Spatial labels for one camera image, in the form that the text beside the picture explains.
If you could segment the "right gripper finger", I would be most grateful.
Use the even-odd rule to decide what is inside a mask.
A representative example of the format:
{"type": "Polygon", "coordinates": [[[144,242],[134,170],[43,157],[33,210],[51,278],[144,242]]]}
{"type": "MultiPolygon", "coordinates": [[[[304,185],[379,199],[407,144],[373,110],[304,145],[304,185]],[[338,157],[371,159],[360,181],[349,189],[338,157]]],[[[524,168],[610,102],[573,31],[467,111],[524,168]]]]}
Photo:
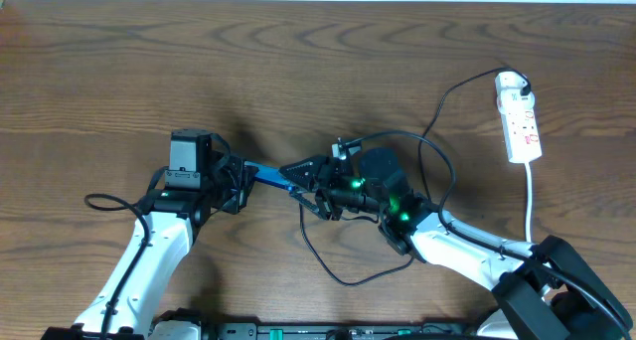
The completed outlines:
{"type": "Polygon", "coordinates": [[[327,156],[316,155],[282,166],[278,169],[278,173],[295,187],[304,191],[313,191],[319,171],[328,164],[328,161],[327,156]]]}
{"type": "Polygon", "coordinates": [[[321,211],[320,211],[319,207],[318,207],[316,204],[312,203],[312,202],[311,202],[310,200],[308,200],[307,198],[305,198],[305,197],[303,196],[303,193],[302,193],[302,192],[300,192],[300,191],[298,191],[298,190],[295,190],[295,189],[292,189],[292,190],[289,192],[289,196],[290,196],[292,199],[296,200],[296,201],[299,203],[299,205],[300,205],[301,207],[304,207],[304,208],[305,208],[305,209],[307,209],[309,212],[311,212],[312,214],[314,214],[315,216],[317,216],[319,219],[322,219],[322,218],[323,218],[323,215],[322,215],[322,213],[321,213],[321,211]]]}

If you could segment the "blue Samsung Galaxy smartphone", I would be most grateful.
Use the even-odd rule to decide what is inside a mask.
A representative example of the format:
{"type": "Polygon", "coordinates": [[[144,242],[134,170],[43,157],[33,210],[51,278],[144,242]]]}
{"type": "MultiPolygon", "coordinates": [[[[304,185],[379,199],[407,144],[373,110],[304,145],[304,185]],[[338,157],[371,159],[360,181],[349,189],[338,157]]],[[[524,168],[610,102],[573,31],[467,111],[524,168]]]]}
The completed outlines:
{"type": "Polygon", "coordinates": [[[252,166],[257,169],[257,172],[254,176],[254,179],[257,182],[260,182],[262,184],[272,186],[278,189],[282,189],[287,192],[291,192],[295,188],[295,186],[291,182],[289,182],[288,180],[286,180],[280,175],[277,168],[251,162],[251,161],[246,161],[245,165],[252,166]]]}

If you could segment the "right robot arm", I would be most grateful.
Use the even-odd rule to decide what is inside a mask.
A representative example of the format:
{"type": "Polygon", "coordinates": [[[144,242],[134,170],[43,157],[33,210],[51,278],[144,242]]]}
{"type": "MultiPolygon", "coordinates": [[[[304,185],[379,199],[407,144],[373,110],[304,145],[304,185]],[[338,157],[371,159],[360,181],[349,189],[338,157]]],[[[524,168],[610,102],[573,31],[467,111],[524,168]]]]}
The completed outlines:
{"type": "Polygon", "coordinates": [[[565,240],[508,241],[471,227],[413,191],[387,148],[350,159],[313,156],[279,168],[291,194],[321,219],[375,214],[400,255],[452,269],[489,290],[519,339],[621,339],[633,320],[565,240]]]}

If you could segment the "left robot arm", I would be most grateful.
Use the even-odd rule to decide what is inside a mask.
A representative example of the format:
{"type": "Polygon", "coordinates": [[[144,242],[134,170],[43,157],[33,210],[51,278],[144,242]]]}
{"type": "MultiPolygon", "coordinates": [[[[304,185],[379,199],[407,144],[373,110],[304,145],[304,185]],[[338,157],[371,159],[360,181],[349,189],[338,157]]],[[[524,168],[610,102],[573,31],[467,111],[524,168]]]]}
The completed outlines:
{"type": "Polygon", "coordinates": [[[48,328],[42,340],[208,338],[199,312],[156,311],[201,227],[218,211],[235,214],[244,207],[258,171],[242,158],[216,152],[201,166],[158,169],[146,195],[133,204],[109,196],[108,211],[135,216],[130,241],[88,308],[71,326],[48,328]]]}

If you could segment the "white USB charger plug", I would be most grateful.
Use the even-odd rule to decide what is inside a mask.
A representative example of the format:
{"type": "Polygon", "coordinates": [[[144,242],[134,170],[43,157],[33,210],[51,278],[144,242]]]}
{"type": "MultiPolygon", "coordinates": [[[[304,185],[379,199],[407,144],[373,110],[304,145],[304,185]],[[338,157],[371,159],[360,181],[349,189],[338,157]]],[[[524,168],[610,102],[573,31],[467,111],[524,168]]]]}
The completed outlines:
{"type": "Polygon", "coordinates": [[[500,94],[505,89],[516,89],[520,92],[520,95],[526,96],[532,91],[532,86],[526,76],[514,71],[498,73],[495,78],[495,88],[497,94],[500,94]]]}

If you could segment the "white power strip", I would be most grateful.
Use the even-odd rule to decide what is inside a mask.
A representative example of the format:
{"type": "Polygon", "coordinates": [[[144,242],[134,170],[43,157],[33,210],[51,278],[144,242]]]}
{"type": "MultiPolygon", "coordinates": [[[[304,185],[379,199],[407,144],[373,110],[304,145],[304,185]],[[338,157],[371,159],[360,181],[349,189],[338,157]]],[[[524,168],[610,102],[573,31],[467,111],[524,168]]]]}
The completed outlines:
{"type": "Polygon", "coordinates": [[[532,93],[521,95],[517,89],[498,94],[508,160],[514,164],[530,163],[543,155],[532,93]]]}

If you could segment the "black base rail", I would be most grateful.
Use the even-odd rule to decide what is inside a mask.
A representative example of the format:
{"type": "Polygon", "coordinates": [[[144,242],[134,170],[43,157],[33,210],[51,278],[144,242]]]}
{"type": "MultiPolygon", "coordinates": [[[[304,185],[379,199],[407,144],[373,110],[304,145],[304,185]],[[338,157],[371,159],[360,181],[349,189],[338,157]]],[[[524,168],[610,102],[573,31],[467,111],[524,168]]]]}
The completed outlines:
{"type": "Polygon", "coordinates": [[[420,336],[424,339],[463,339],[470,336],[466,328],[466,325],[460,323],[424,323],[419,325],[219,323],[204,324],[198,327],[195,324],[171,320],[157,323],[150,333],[149,339],[379,340],[420,336]]]}

